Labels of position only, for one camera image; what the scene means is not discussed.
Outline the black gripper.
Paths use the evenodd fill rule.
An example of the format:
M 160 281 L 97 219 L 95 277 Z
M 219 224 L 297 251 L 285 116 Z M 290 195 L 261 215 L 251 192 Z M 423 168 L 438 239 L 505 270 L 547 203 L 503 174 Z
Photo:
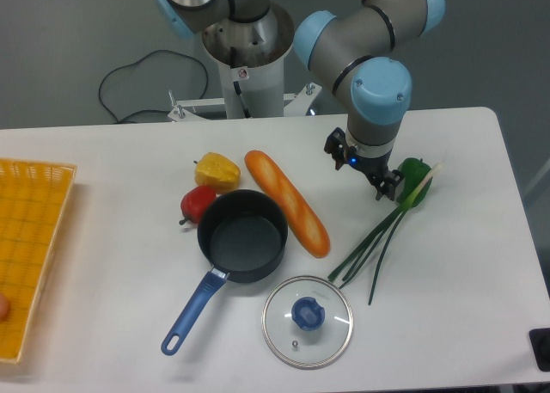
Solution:
M 331 156 L 336 170 L 348 165 L 364 174 L 369 183 L 376 188 L 376 200 L 384 197 L 395 200 L 403 189 L 405 179 L 398 170 L 388 169 L 388 160 L 393 149 L 393 141 L 385 145 L 366 145 L 356 140 L 349 131 L 335 128 L 327 137 L 324 151 Z

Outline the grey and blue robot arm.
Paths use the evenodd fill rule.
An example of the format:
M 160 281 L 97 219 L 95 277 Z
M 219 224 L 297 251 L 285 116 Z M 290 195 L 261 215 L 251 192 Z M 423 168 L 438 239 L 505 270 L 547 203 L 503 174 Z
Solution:
M 323 10 L 295 25 L 272 0 L 156 0 L 183 38 L 199 35 L 217 63 L 231 119 L 278 117 L 284 111 L 283 62 L 294 52 L 345 108 L 345 129 L 324 150 L 337 167 L 363 173 L 379 197 L 393 199 L 402 174 L 388 168 L 410 106 L 409 71 L 389 55 L 432 30 L 445 0 L 361 0 L 340 19 Z

